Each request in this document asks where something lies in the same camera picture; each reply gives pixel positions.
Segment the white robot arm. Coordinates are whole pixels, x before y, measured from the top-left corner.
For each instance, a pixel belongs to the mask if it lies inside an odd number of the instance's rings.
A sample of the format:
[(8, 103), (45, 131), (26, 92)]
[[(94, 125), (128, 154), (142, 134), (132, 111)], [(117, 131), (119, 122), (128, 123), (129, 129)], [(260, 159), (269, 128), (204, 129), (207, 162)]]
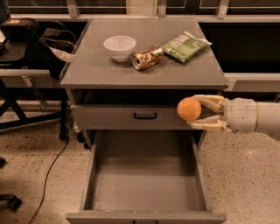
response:
[(215, 113), (203, 119), (187, 121), (193, 129), (235, 134), (259, 132), (280, 140), (280, 103), (245, 98), (229, 100), (220, 95), (204, 94), (193, 98)]

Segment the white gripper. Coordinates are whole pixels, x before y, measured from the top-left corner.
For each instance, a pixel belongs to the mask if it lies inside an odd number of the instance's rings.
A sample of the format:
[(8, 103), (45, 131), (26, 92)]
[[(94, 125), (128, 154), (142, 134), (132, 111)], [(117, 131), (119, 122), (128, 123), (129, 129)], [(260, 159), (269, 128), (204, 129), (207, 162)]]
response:
[(202, 106), (221, 115), (213, 115), (208, 118), (188, 121), (187, 124), (196, 130), (228, 131), (234, 133), (250, 133), (256, 129), (257, 103), (251, 99), (235, 98), (228, 100), (221, 95), (196, 94), (192, 97)]

